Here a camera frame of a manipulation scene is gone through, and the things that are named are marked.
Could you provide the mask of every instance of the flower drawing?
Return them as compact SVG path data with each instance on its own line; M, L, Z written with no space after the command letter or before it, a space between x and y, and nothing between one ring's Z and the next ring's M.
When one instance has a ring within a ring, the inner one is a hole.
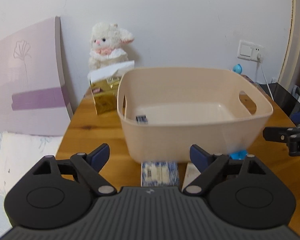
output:
M30 48L31 46L28 42L26 42L25 40L21 40L16 42L16 47L14 48L14 52L13 52L13 57L22 60L25 66L27 86L28 86L28 74L27 74L27 66L26 66L25 58L26 56L31 57L28 53Z

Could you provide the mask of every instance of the blue and white box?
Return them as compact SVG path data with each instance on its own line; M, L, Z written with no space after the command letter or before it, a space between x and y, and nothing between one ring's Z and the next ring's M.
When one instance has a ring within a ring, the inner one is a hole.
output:
M179 186L178 164L175 162L143 162L141 186Z

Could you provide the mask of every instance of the blue toy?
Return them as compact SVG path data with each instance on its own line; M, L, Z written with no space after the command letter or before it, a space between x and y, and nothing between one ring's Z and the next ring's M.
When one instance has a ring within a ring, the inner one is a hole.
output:
M232 69L233 72L236 72L238 74L241 74L242 73L242 66L240 64L237 64L233 67Z
M248 152L246 150L229 154L229 156L233 160L243 160L247 155L248 155Z

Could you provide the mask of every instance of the white pillow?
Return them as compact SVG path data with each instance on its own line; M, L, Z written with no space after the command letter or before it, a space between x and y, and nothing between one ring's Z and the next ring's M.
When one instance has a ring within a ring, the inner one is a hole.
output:
M56 156L61 140L62 137L4 132L0 148L0 195L6 195L43 156Z

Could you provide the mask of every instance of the gold tissue package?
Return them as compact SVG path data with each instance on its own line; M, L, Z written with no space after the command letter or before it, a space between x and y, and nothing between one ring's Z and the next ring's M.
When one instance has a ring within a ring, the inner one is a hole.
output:
M117 109L117 92L120 79L120 77L110 77L90 85L97 114Z
M121 77L133 68L134 60L130 60L90 71L88 79L97 114L117 109L117 93Z

